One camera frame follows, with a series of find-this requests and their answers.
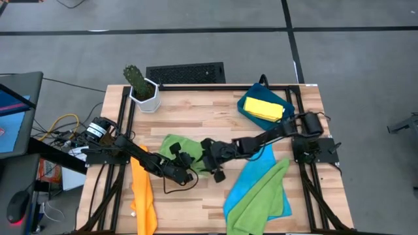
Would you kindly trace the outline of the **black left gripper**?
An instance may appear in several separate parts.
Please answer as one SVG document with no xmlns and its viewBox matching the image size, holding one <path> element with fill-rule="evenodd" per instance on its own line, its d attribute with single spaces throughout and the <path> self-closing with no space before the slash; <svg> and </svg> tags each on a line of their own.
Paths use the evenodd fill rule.
<svg viewBox="0 0 418 235">
<path fill-rule="evenodd" d="M 178 165 L 183 168 L 191 168 L 191 165 L 202 161 L 203 155 L 196 159 L 186 152 L 180 152 L 181 145 L 179 142 L 174 143 L 170 147 L 170 152 L 178 158 Z"/>
</svg>

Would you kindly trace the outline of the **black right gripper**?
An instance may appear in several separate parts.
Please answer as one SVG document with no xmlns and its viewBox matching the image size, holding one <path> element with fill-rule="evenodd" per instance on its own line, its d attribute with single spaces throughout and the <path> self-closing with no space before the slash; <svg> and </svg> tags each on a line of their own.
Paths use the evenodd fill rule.
<svg viewBox="0 0 418 235">
<path fill-rule="evenodd" d="M 213 141 L 211 138 L 205 138 L 201 141 L 201 146 L 208 154 L 208 167 L 210 170 L 215 170 L 226 161 L 231 160 L 235 153 L 236 147 L 233 144 L 228 144 L 221 141 Z M 217 169 L 214 172 L 214 180 L 220 183 L 225 180 L 224 171 Z"/>
</svg>

